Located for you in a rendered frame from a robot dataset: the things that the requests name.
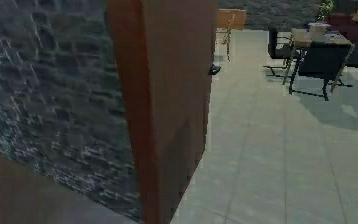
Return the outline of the green house plant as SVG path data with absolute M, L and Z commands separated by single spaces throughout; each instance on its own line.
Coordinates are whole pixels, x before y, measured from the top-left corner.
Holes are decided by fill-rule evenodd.
M 324 21 L 325 18 L 332 12 L 334 8 L 334 2 L 335 0 L 321 0 L 315 20 Z

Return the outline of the wooden dining table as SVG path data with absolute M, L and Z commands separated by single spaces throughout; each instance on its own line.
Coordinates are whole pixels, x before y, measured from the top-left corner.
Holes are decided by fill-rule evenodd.
M 321 37 L 315 37 L 313 35 L 313 33 L 311 33 L 310 31 L 306 31 L 305 29 L 293 28 L 292 29 L 293 49 L 291 51 L 291 56 L 295 55 L 296 50 L 303 50 L 306 53 L 306 50 L 308 49 L 308 47 L 310 46 L 310 44 L 313 41 L 325 42 L 325 43 L 336 43 L 336 44 L 351 44 L 352 49 L 350 50 L 348 58 L 354 50 L 354 45 L 342 35 L 336 35 L 334 37 L 329 37 L 329 36 L 323 34 Z M 328 85 L 331 85 L 330 91 L 333 91 L 335 89 L 335 87 L 338 85 L 338 82 L 339 82 L 339 79 L 340 79 L 343 69 L 340 71 L 339 77 L 337 78 L 336 81 L 329 82 Z

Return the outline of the white box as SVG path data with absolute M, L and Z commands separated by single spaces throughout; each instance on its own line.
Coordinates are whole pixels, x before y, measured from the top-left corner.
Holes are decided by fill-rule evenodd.
M 311 22 L 308 24 L 308 27 L 311 33 L 326 33 L 331 25 L 321 22 Z

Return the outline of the dark red sideboard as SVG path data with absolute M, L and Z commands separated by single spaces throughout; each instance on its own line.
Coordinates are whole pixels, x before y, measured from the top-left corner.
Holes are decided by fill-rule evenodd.
M 355 45 L 346 66 L 358 68 L 358 22 L 352 20 L 352 15 L 342 13 L 330 14 L 325 21 L 331 25 L 332 30 L 338 31 Z

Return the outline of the orange wooden cabinet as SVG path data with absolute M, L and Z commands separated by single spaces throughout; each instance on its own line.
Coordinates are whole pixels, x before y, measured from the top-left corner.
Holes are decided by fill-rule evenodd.
M 247 12 L 242 9 L 219 9 L 217 17 L 218 28 L 243 30 L 245 28 Z

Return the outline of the black chair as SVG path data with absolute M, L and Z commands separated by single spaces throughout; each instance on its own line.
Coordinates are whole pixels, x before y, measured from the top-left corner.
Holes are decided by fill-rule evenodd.
M 279 36 L 279 31 L 275 27 L 270 27 L 268 29 L 268 45 L 267 51 L 271 59 L 274 60 L 283 60 L 282 66 L 269 66 L 264 65 L 264 68 L 268 68 L 271 71 L 272 76 L 277 77 L 275 69 L 286 69 L 288 65 L 292 63 L 291 51 L 293 46 L 290 43 L 281 43 L 281 39 L 290 40 L 290 37 Z
M 348 58 L 351 44 L 336 44 L 313 41 L 304 56 L 297 59 L 295 69 L 291 75 L 288 92 L 290 95 L 299 93 L 293 88 L 296 76 L 321 79 L 323 81 L 322 93 L 309 93 L 328 101 L 327 86 L 330 81 L 336 81 Z

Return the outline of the brown wooden room door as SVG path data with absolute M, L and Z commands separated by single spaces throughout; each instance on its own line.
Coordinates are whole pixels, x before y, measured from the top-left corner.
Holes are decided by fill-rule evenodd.
M 205 150 L 217 0 L 106 0 L 143 224 L 169 224 Z

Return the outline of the light wooden chair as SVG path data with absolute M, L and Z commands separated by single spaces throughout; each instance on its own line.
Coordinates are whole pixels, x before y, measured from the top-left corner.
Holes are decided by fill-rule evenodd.
M 228 20 L 227 24 L 217 29 L 217 33 L 223 34 L 223 39 L 221 44 L 226 46 L 227 60 L 230 60 L 230 42 L 231 42 L 231 32 L 232 25 L 235 21 L 235 15 L 232 15 Z

